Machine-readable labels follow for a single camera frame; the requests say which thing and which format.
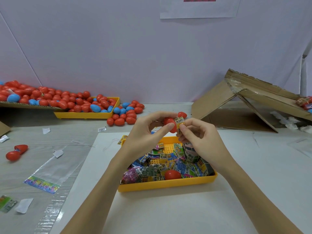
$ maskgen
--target gray table surface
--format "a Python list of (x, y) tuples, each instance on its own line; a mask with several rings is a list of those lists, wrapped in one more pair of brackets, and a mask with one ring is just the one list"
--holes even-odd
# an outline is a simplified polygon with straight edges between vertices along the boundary
[[(244, 107), (241, 102), (228, 105), (236, 106)], [(141, 116), (158, 110), (183, 111), (191, 117), (191, 103), (146, 104)], [(63, 156), (71, 156), (74, 159), (77, 153), (83, 153), (86, 157), (91, 148), (88, 145), (93, 144), (98, 128), (107, 126), (106, 120), (57, 119), (50, 110), (0, 108), (0, 111), (0, 121), (12, 128), (12, 131), (7, 133), (10, 139), (0, 144), (0, 195), (7, 195), (18, 201), (34, 198), (26, 214), (18, 214), (14, 209), (7, 214), (1, 213), (0, 232), (49, 233), (58, 215), (57, 210), (63, 205), (83, 163), (54, 195), (23, 184), (23, 181), (48, 161), (53, 156), (53, 151), (66, 145), (66, 153)], [(48, 127), (51, 132), (44, 135), (42, 128)], [(129, 132), (131, 128), (132, 126), (127, 124), (122, 127), (107, 126), (107, 130), (102, 133)], [(72, 140), (87, 145), (75, 144)], [(16, 162), (7, 161), (5, 154), (14, 150), (13, 147), (18, 144), (27, 144), (28, 151)]]

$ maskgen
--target blue plastic egg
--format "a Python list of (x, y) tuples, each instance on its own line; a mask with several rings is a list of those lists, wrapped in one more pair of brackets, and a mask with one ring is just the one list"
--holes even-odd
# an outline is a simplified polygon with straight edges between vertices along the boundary
[(114, 113), (119, 114), (120, 113), (120, 108), (114, 108)]
[(134, 110), (133, 107), (126, 107), (126, 111), (129, 111), (129, 110)]
[(30, 105), (37, 105), (37, 101), (35, 99), (29, 99), (28, 102)]
[(113, 110), (113, 106), (109, 106), (107, 109), (108, 112), (111, 112), (112, 110)]
[(126, 112), (127, 112), (127, 110), (126, 110), (126, 109), (124, 109), (124, 108), (120, 109), (119, 116), (120, 116), (121, 114), (126, 114)]
[(130, 104), (130, 103), (123, 103), (123, 104), (122, 104), (122, 107), (123, 107), (123, 108), (126, 108), (127, 106), (129, 106), (129, 104)]
[(100, 111), (101, 111), (101, 108), (100, 108), (98, 105), (95, 105), (95, 104), (91, 104), (91, 105), (90, 105), (90, 108), (91, 108), (92, 111), (94, 111), (94, 112), (100, 112)]
[(21, 96), (19, 96), (18, 94), (10, 94), (7, 97), (7, 102), (15, 102), (15, 103), (17, 103), (20, 99), (21, 99)]

